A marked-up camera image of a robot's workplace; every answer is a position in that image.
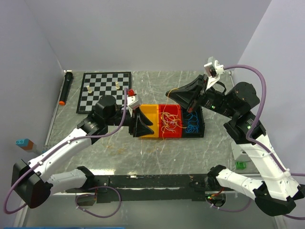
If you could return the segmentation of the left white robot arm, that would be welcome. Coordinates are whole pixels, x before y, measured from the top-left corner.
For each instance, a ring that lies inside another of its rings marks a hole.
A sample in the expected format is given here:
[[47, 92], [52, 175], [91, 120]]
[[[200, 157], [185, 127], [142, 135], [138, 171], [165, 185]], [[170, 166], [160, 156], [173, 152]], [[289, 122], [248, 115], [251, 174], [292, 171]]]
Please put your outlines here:
[[11, 190], [30, 208], [44, 203], [49, 196], [72, 188], [84, 192], [92, 190], [94, 174], [84, 166], [56, 174], [65, 161], [93, 145], [102, 137], [108, 137], [109, 126], [129, 128], [133, 137], [153, 134], [152, 122], [140, 110], [142, 101], [136, 95], [126, 95], [124, 105], [119, 106], [112, 95], [102, 96], [72, 132], [61, 142], [40, 156], [13, 166]]

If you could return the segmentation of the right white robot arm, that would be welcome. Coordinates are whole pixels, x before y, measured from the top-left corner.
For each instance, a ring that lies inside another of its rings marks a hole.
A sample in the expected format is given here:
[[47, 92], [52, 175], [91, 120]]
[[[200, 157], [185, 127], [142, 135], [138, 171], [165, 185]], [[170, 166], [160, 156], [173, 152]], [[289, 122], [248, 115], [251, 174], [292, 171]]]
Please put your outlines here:
[[305, 187], [291, 175], [280, 162], [271, 146], [261, 122], [255, 124], [251, 142], [247, 132], [254, 124], [251, 109], [260, 102], [252, 84], [240, 82], [230, 91], [217, 91], [208, 83], [209, 77], [199, 75], [191, 83], [166, 92], [166, 96], [191, 113], [202, 107], [228, 117], [224, 124], [228, 135], [244, 151], [258, 170], [261, 179], [256, 180], [237, 174], [225, 166], [212, 167], [208, 173], [208, 185], [213, 190], [227, 187], [253, 199], [269, 216], [289, 214], [296, 207], [296, 200], [305, 197]]

